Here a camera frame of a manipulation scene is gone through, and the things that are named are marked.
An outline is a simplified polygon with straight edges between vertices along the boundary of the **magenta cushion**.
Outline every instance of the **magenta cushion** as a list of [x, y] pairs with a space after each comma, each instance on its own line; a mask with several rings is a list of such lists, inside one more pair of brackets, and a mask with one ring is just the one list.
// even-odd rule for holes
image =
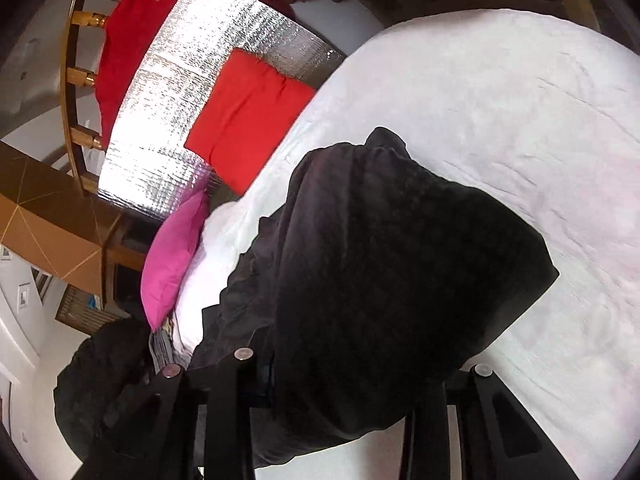
[[153, 331], [175, 306], [208, 213], [209, 198], [203, 191], [195, 193], [164, 221], [151, 244], [140, 292]]

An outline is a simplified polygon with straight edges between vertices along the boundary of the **white sheet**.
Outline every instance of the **white sheet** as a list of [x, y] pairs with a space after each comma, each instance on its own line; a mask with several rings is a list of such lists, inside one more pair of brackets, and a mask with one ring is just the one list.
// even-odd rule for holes
[[613, 478], [640, 438], [640, 60], [570, 22], [456, 12], [361, 47], [247, 194], [207, 221], [178, 301], [182, 341], [193, 349], [202, 338], [200, 309], [217, 303], [305, 153], [362, 143], [379, 125], [425, 168], [485, 190], [544, 235], [559, 280], [478, 360], [582, 480]]

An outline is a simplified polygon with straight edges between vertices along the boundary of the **round metal bolt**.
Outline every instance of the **round metal bolt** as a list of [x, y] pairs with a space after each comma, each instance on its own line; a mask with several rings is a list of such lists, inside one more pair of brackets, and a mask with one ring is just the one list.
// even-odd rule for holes
[[494, 371], [491, 370], [491, 367], [489, 365], [483, 365], [483, 364], [476, 365], [475, 370], [476, 370], [476, 374], [478, 374], [481, 377], [488, 377], [492, 373], [494, 373]]
[[251, 359], [254, 356], [254, 351], [250, 348], [239, 348], [234, 352], [234, 357], [238, 359], [238, 361], [246, 361], [247, 359]]
[[180, 368], [180, 365], [173, 364], [165, 366], [160, 373], [167, 379], [171, 379], [179, 375], [181, 371], [182, 368]]

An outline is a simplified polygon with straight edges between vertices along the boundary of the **black garment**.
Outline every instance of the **black garment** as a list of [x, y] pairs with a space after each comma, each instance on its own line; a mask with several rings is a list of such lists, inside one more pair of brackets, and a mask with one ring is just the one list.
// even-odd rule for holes
[[135, 386], [153, 376], [149, 333], [146, 322], [134, 319], [106, 324], [60, 372], [53, 391], [56, 422], [80, 460], [133, 400]]
[[557, 276], [519, 216], [420, 167], [378, 128], [364, 146], [302, 160], [220, 305], [203, 312], [191, 366], [271, 326], [258, 355], [273, 355], [273, 407], [252, 413], [254, 462], [284, 463], [402, 419]]

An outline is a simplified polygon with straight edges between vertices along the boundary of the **red fabric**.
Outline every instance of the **red fabric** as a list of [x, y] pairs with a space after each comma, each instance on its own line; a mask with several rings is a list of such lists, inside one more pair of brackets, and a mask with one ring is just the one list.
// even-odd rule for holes
[[244, 194], [315, 92], [235, 48], [184, 147]]
[[[107, 146], [120, 105], [146, 51], [178, 0], [121, 0], [104, 27], [95, 98], [102, 117], [102, 144]], [[260, 0], [294, 19], [284, 0]]]

